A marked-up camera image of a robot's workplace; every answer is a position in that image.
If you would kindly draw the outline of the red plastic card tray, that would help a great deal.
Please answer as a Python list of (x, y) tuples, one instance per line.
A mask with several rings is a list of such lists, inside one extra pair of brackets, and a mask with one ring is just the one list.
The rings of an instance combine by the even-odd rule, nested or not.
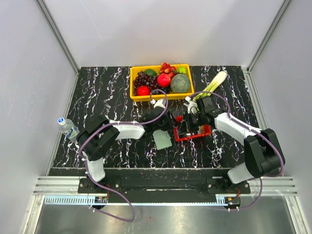
[[(185, 140), (191, 140), (193, 138), (198, 138), (198, 137), (206, 137), (212, 133), (209, 125), (207, 125), (207, 124), (199, 125), (199, 122), (197, 121), (197, 119), (195, 117), (190, 116), (190, 115), (177, 116), (177, 117), (175, 117), (175, 119), (177, 121), (177, 126), (174, 129), (175, 141), (185, 141)], [(189, 122), (190, 130), (191, 130), (191, 136), (180, 138), (177, 135), (177, 130), (180, 126), (181, 121), (183, 121), (183, 120), (186, 120)], [(204, 134), (198, 134), (197, 133), (199, 130), (199, 126), (204, 126), (204, 129), (205, 129)]]

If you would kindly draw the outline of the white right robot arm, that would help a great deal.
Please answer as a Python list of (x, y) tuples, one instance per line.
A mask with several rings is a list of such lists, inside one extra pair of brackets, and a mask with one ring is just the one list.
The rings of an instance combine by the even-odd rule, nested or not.
[(261, 130), (242, 122), (229, 111), (217, 108), (209, 96), (196, 101), (192, 101), (190, 97), (185, 100), (188, 108), (184, 118), (189, 124), (187, 129), (207, 124), (225, 132), (244, 146), (245, 161), (227, 172), (227, 178), (221, 182), (224, 191), (233, 193), (245, 180), (274, 176), (271, 173), (277, 169), (277, 176), (283, 173), (285, 158), (272, 129)]

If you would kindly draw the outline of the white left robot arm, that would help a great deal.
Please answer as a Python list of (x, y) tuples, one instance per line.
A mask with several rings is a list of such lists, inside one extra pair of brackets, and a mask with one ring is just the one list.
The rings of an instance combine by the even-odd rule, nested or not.
[(141, 139), (155, 133), (165, 134), (178, 126), (178, 122), (167, 109), (167, 100), (153, 99), (151, 104), (151, 112), (138, 121), (120, 122), (99, 116), (77, 136), (79, 154), (86, 162), (87, 175), (91, 176), (88, 185), (94, 192), (100, 193), (105, 189), (103, 158), (115, 141)]

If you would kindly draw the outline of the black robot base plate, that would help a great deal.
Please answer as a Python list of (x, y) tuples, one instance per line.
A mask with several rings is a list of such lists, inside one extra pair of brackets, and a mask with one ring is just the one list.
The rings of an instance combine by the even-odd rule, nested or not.
[(123, 194), (130, 202), (146, 200), (203, 201), (213, 195), (248, 195), (247, 181), (232, 184), (227, 169), (105, 169), (105, 178), (94, 184), (85, 170), (53, 170), (48, 176), (55, 186), (71, 186), (84, 195), (117, 200)]

